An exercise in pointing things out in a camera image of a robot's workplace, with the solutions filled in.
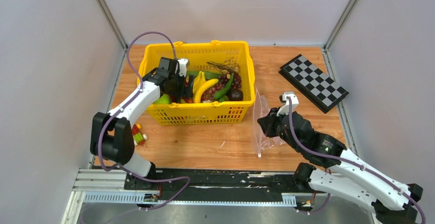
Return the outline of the clear zip top bag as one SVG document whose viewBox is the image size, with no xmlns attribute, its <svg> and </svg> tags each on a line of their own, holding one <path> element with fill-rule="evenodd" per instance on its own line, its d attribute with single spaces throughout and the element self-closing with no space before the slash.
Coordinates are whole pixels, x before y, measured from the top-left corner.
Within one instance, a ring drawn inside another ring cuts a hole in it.
<svg viewBox="0 0 435 224">
<path fill-rule="evenodd" d="M 265 150 L 273 147 L 282 146 L 285 142 L 277 137 L 267 137 L 264 135 L 258 119 L 266 116 L 270 111 L 269 103 L 265 95 L 261 95 L 257 88 L 255 88 L 255 101 L 252 106 L 252 135 L 251 147 L 258 158 L 262 157 Z"/>
</svg>

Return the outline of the yellow banana bunch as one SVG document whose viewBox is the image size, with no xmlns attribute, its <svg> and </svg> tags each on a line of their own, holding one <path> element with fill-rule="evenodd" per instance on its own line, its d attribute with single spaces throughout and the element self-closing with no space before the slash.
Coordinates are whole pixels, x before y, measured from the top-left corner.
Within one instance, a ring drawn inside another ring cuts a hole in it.
<svg viewBox="0 0 435 224">
<path fill-rule="evenodd" d="M 213 78 L 206 80 L 205 79 L 205 73 L 201 73 L 201 81 L 200 84 L 197 86 L 196 91 L 193 95 L 193 103 L 198 104 L 201 102 L 201 97 L 204 94 L 205 91 L 207 91 L 209 88 L 213 87 L 219 82 L 219 79 Z"/>
</svg>

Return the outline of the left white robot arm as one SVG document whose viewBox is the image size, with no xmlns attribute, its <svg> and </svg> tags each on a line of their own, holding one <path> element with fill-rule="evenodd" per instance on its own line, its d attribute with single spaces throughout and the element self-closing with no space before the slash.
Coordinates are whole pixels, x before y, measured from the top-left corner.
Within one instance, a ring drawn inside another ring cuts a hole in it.
<svg viewBox="0 0 435 224">
<path fill-rule="evenodd" d="M 97 112 L 92 120 L 91 154 L 111 160 L 137 177 L 145 190 L 153 189 L 155 165 L 135 152 L 132 126 L 163 94 L 176 98 L 193 96 L 193 81 L 187 80 L 189 60 L 161 57 L 158 67 L 144 75 L 138 87 L 116 108 Z"/>
</svg>

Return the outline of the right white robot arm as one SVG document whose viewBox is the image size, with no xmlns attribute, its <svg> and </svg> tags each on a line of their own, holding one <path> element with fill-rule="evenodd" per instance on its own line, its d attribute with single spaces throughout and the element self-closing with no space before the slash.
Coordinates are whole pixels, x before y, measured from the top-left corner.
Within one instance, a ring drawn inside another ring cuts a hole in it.
<svg viewBox="0 0 435 224">
<path fill-rule="evenodd" d="M 373 214 L 380 223 L 426 223 L 418 204 L 423 189 L 394 180 L 368 163 L 331 135 L 317 132 L 297 112 L 278 114 L 272 109 L 257 120 L 267 137 L 279 137 L 308 163 L 293 175 L 296 190 L 321 191 L 350 201 Z"/>
</svg>

